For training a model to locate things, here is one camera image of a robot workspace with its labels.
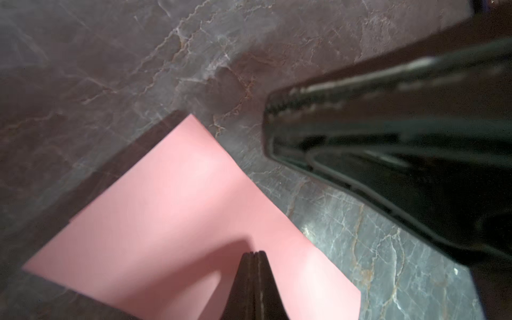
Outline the pink square paper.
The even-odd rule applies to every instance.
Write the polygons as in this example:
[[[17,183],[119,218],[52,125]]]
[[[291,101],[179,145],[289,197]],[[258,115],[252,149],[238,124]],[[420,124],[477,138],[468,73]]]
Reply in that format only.
[[[186,117],[23,269],[140,319],[219,319],[264,251],[290,319],[357,319],[360,291]]]

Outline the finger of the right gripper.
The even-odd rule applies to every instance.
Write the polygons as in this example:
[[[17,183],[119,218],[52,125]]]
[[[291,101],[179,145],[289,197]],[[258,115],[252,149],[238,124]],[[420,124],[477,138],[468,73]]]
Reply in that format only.
[[[511,13],[271,93],[267,157],[365,202],[468,266],[511,318]]]

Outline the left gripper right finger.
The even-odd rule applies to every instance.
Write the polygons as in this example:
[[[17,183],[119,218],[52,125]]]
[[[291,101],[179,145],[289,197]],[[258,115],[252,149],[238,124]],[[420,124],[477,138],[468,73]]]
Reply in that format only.
[[[254,308],[255,319],[288,320],[269,260],[264,251],[254,253]]]

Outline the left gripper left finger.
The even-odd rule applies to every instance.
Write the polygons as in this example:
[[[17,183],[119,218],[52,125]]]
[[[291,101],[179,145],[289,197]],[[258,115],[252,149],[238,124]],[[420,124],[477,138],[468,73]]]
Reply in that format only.
[[[242,255],[221,319],[251,320],[255,318],[254,262],[253,252]]]

